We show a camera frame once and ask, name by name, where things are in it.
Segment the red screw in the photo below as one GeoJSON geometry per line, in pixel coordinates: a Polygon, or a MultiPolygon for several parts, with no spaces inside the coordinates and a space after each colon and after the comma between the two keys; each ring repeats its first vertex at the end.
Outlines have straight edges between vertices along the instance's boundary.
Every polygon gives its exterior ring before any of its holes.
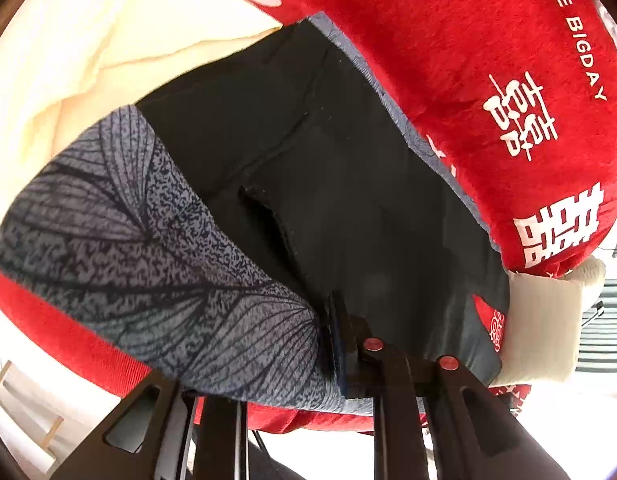
{"type": "Polygon", "coordinates": [[[384,342],[377,337],[369,337],[364,341],[364,348],[369,352],[377,352],[384,348],[384,342]]]}
{"type": "Polygon", "coordinates": [[[459,368],[459,361],[452,355],[444,355],[444,357],[439,359],[439,366],[441,366],[444,370],[452,372],[459,368]]]}

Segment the black fabric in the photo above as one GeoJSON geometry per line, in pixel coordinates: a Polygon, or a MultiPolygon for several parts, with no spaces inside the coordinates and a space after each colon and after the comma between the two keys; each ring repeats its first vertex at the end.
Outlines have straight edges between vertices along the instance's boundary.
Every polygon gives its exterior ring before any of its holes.
{"type": "Polygon", "coordinates": [[[314,306],[341,290],[374,335],[417,356],[455,354],[485,383],[497,375],[472,295],[508,311],[499,254],[310,23],[138,107],[220,228],[269,276],[314,306]]]}

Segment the gray patterned fabric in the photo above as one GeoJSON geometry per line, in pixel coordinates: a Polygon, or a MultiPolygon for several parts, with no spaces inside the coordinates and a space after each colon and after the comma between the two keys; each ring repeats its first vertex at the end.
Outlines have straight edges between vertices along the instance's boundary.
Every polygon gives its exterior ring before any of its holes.
{"type": "Polygon", "coordinates": [[[218,229],[134,106],[86,130],[19,194],[0,269],[204,394],[372,412],[322,366],[311,307],[218,229]]]}
{"type": "MultiPolygon", "coordinates": [[[[373,74],[373,71],[368,66],[367,61],[362,56],[361,52],[357,50],[357,47],[352,44],[346,35],[339,30],[339,28],[332,22],[332,20],[323,12],[314,14],[309,17],[310,21],[315,27],[317,27],[329,41],[331,41],[337,48],[339,48],[346,56],[352,61],[357,69],[364,75],[368,83],[373,87],[375,92],[388,111],[391,119],[395,123],[395,126],[402,133],[408,147],[415,152],[421,160],[423,160],[431,170],[437,173],[444,181],[450,186],[450,189],[460,198],[464,205],[471,212],[475,220],[482,228],[489,233],[488,225],[483,221],[482,216],[479,214],[477,205],[473,202],[466,192],[461,188],[454,176],[448,171],[448,168],[439,160],[439,157],[432,151],[431,145],[421,137],[415,127],[408,120],[408,117],[403,113],[399,105],[393,100],[393,98],[384,90],[381,83],[373,74]]],[[[499,251],[499,247],[491,240],[492,247],[499,251]]]]}

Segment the beige fabric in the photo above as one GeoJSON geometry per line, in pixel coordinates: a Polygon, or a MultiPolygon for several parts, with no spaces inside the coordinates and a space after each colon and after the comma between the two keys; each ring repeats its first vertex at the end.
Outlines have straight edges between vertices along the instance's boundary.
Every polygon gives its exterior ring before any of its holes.
{"type": "Polygon", "coordinates": [[[564,382],[577,364],[582,284],[509,272],[511,306],[492,386],[564,382]]]}
{"type": "Polygon", "coordinates": [[[606,264],[591,254],[579,266],[562,276],[561,280],[581,282],[583,293],[581,295],[581,311],[588,310],[599,299],[604,282],[606,281],[606,264]]]}
{"type": "Polygon", "coordinates": [[[26,0],[0,38],[0,223],[95,121],[280,27],[243,0],[26,0]]]}

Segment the yellow fabric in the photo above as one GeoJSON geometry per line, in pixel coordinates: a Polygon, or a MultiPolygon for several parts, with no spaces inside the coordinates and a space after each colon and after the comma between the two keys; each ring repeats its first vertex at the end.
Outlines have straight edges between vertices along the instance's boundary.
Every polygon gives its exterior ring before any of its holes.
{"type": "Polygon", "coordinates": [[[0,223],[91,124],[281,26],[243,0],[26,0],[0,38],[0,223]]]}

